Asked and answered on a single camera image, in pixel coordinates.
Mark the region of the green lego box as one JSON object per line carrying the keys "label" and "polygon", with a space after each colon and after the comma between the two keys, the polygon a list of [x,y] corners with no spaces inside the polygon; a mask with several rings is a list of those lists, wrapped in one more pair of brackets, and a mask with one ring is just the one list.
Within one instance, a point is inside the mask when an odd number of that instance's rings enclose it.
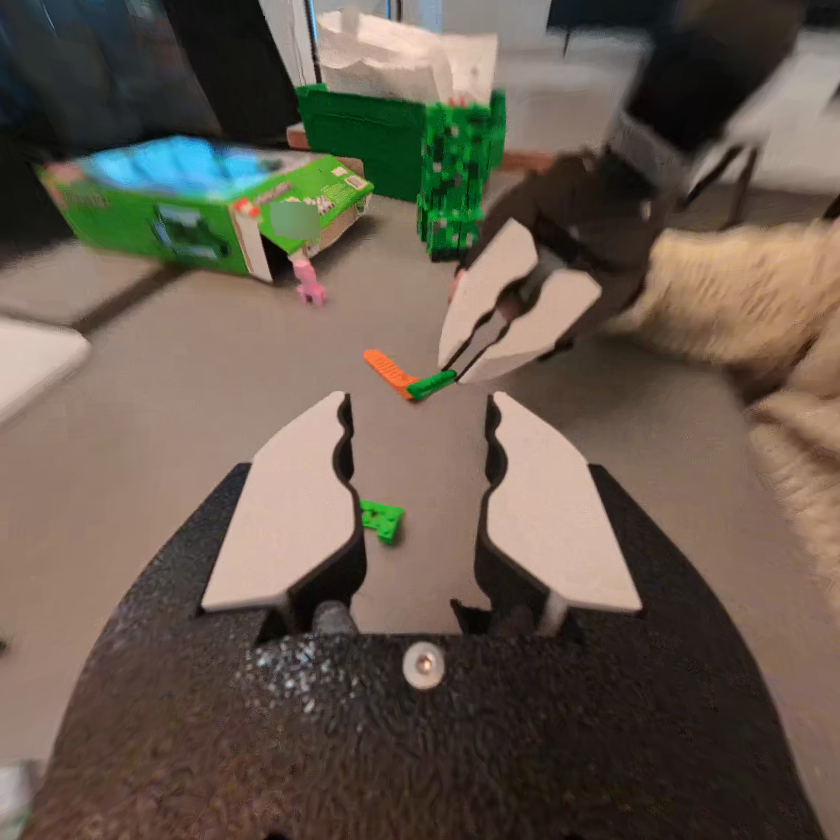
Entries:
{"label": "green lego box", "polygon": [[176,135],[35,168],[79,240],[267,284],[366,213],[362,161]]}

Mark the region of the pink lego pig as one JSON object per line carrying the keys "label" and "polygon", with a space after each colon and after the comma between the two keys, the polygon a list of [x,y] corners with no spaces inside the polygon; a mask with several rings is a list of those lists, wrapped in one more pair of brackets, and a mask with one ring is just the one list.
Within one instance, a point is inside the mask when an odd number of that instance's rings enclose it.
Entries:
{"label": "pink lego pig", "polygon": [[317,308],[323,307],[328,301],[328,295],[320,283],[311,261],[305,258],[295,258],[291,260],[291,265],[300,300]]}

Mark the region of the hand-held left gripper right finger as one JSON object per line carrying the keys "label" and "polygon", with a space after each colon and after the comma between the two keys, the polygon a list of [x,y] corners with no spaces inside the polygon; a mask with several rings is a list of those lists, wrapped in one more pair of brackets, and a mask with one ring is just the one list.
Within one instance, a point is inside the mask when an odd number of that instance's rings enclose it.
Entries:
{"label": "hand-held left gripper right finger", "polygon": [[502,616],[528,611],[553,636],[572,609],[638,614],[643,602],[591,466],[505,392],[487,399],[476,581]]}

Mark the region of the white paper bags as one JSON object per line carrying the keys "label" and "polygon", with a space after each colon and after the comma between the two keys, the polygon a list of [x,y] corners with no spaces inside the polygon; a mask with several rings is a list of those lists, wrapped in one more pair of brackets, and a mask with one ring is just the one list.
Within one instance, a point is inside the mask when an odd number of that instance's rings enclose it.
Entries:
{"label": "white paper bags", "polygon": [[363,98],[487,107],[497,35],[439,35],[356,7],[317,18],[322,84]]}

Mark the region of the narrow green lego plate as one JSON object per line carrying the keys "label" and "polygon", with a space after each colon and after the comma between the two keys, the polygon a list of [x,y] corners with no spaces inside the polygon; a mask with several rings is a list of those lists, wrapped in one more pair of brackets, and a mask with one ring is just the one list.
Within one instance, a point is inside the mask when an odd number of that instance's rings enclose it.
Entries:
{"label": "narrow green lego plate", "polygon": [[457,378],[458,373],[456,371],[439,371],[406,385],[405,392],[409,400],[413,402],[422,402],[429,396],[454,384],[457,381]]}

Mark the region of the green pixelated lego model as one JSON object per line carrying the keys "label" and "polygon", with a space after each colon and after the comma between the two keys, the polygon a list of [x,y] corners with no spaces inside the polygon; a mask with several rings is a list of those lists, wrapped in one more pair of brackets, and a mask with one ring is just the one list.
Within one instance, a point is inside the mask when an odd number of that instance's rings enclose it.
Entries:
{"label": "green pixelated lego model", "polygon": [[477,242],[485,188],[501,165],[506,136],[503,90],[493,90],[487,106],[426,107],[416,230],[434,263],[460,260]]}

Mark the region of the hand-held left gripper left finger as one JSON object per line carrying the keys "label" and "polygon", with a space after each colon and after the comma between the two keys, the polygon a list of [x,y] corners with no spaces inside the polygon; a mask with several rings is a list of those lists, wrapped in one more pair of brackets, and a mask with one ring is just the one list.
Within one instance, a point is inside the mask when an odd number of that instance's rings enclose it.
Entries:
{"label": "hand-held left gripper left finger", "polygon": [[350,394],[331,392],[256,452],[201,600],[205,613],[289,609],[304,584],[362,538]]}

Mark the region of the orange brick separator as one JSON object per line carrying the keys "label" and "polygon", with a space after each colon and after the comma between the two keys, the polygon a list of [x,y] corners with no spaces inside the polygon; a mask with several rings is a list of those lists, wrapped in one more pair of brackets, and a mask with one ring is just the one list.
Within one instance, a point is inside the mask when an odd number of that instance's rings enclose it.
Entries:
{"label": "orange brick separator", "polygon": [[389,385],[399,396],[408,402],[415,401],[415,397],[408,388],[419,380],[405,373],[393,360],[379,350],[368,349],[363,353],[364,361]]}

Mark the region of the cream knit sweater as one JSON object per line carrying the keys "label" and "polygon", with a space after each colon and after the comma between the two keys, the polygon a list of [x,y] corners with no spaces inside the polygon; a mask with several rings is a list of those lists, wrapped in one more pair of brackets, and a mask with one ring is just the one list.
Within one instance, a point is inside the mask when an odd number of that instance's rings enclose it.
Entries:
{"label": "cream knit sweater", "polygon": [[749,419],[761,469],[813,557],[826,598],[838,607],[838,399],[781,390],[755,403]]}

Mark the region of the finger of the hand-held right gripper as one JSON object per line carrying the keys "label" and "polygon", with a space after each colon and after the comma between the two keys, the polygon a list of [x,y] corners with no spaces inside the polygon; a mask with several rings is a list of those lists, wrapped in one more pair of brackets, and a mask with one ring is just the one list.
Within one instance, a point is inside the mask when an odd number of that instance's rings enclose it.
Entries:
{"label": "finger of the hand-held right gripper", "polygon": [[438,366],[441,370],[452,368],[480,324],[496,310],[502,294],[525,280],[538,262],[531,232],[514,219],[504,223],[458,278],[440,333]]}
{"label": "finger of the hand-held right gripper", "polygon": [[498,379],[544,356],[599,300],[602,288],[583,271],[558,269],[542,283],[532,307],[509,322],[495,343],[458,377],[460,384]]}

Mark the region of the wide green lego plate with holes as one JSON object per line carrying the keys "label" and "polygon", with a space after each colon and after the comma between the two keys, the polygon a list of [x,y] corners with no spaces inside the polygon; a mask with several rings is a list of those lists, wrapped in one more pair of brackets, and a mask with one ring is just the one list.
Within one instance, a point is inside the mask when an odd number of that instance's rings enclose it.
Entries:
{"label": "wide green lego plate with holes", "polygon": [[360,500],[364,529],[372,530],[381,544],[393,545],[405,515],[405,509],[371,500]]}

